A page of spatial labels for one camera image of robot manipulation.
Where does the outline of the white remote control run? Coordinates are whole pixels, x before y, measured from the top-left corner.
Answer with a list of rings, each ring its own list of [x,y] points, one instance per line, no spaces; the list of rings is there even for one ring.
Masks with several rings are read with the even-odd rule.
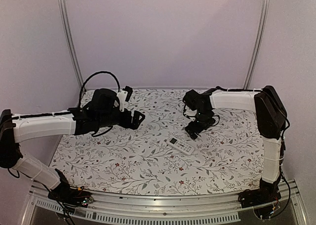
[[[185,155],[192,155],[195,148],[175,137],[170,137],[167,144]]]

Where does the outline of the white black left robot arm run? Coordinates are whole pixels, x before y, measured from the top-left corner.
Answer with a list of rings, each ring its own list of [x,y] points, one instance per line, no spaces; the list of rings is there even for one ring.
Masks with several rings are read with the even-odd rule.
[[[9,109],[0,116],[0,166],[14,169],[36,180],[49,189],[62,202],[70,202],[73,191],[65,184],[62,173],[49,168],[38,159],[20,151],[20,143],[54,135],[100,136],[101,128],[120,126],[136,130],[145,119],[139,111],[129,111],[125,103],[130,100],[133,90],[125,87],[118,92],[97,89],[91,101],[85,106],[69,108],[60,112],[34,115],[12,114]]]

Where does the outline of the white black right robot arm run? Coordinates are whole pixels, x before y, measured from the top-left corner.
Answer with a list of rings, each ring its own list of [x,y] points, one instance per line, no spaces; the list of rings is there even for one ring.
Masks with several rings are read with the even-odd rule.
[[[266,203],[281,179],[286,110],[272,86],[242,90],[215,87],[188,91],[185,132],[201,161],[196,169],[209,192],[257,189]]]

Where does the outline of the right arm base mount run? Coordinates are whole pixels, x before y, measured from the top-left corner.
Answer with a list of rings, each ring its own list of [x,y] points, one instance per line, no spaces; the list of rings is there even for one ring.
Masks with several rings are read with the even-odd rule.
[[[269,203],[268,206],[255,209],[254,214],[261,220],[270,219],[277,209],[278,201],[281,199],[278,183],[279,180],[274,183],[268,183],[260,179],[258,189],[247,189],[238,194],[238,201],[241,207],[248,208]]]

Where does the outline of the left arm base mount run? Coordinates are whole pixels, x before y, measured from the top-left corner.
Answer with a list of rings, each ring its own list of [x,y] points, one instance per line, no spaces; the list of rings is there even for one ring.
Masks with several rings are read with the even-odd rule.
[[[49,199],[74,207],[87,207],[94,201],[91,193],[86,191],[84,186],[72,188],[64,174],[58,169],[55,171],[59,176],[60,183],[55,189],[50,190]]]

